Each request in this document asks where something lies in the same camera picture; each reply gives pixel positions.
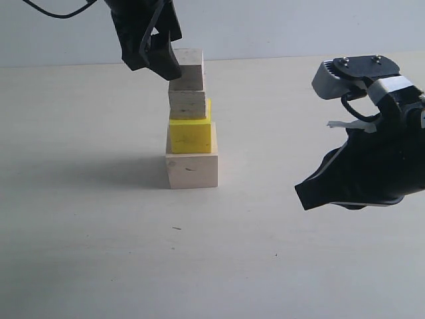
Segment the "small wooden block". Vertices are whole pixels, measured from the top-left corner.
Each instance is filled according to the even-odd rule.
[[[178,120],[207,117],[205,91],[168,91],[170,117]]]
[[[211,100],[208,116],[201,120],[169,121],[171,151],[174,154],[211,153]]]
[[[175,49],[182,77],[170,81],[170,90],[204,90],[204,56],[202,49]]]
[[[218,186],[218,146],[215,123],[211,126],[212,152],[209,154],[172,154],[167,138],[168,178],[172,189]]]

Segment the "yellow block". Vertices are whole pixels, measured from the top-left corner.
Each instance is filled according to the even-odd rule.
[[[208,99],[207,108],[207,118],[170,119],[169,134],[173,154],[211,153],[211,99]]]

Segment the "white wall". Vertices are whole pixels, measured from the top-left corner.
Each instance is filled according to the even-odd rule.
[[[37,0],[56,13],[83,1]],[[175,0],[184,39],[207,59],[425,49],[422,0]],[[119,62],[107,6],[67,21],[21,0],[0,1],[0,66]]]

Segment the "stacked blocks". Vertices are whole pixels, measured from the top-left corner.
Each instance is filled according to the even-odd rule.
[[[218,186],[218,148],[205,94],[201,49],[176,49],[182,77],[170,81],[166,163],[172,189]]]

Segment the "white tabletop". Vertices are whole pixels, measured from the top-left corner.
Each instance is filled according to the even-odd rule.
[[[387,56],[425,88],[424,53]],[[220,187],[192,190],[168,189],[158,76],[0,69],[0,317],[422,319],[425,193],[304,212],[294,191],[352,120],[311,88],[324,58],[208,62]]]

